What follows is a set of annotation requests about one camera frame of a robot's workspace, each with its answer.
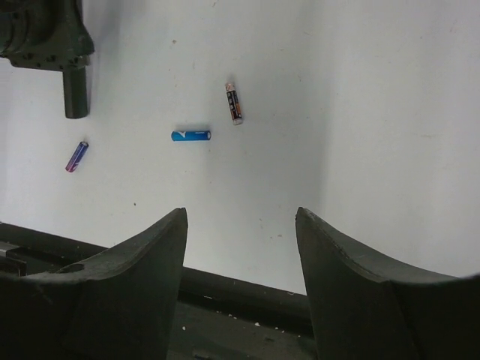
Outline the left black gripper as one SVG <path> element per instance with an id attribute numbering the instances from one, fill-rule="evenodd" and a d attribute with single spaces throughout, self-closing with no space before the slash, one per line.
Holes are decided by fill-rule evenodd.
<path id="1" fill-rule="evenodd" d="M 75 71 L 94 52 L 81 1 L 1 2 L 1 57 L 12 66 Z"/>

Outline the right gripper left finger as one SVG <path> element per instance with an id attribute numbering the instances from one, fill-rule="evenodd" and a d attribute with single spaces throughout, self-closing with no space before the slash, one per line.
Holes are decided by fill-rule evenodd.
<path id="1" fill-rule="evenodd" d="M 165 359 L 187 212 L 61 270 L 1 276 L 3 359 Z"/>

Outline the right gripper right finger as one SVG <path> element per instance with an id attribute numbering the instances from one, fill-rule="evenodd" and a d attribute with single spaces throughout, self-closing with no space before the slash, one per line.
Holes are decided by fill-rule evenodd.
<path id="1" fill-rule="evenodd" d="M 295 216 L 321 359 L 477 359 L 479 276 L 452 277 L 386 256 L 312 211 Z"/>

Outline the black remote control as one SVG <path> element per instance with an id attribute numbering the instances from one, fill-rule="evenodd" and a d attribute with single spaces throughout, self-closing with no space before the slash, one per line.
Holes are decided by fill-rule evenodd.
<path id="1" fill-rule="evenodd" d="M 89 114 L 86 69 L 69 70 L 62 74 L 64 112 L 67 119 L 82 119 Z"/>

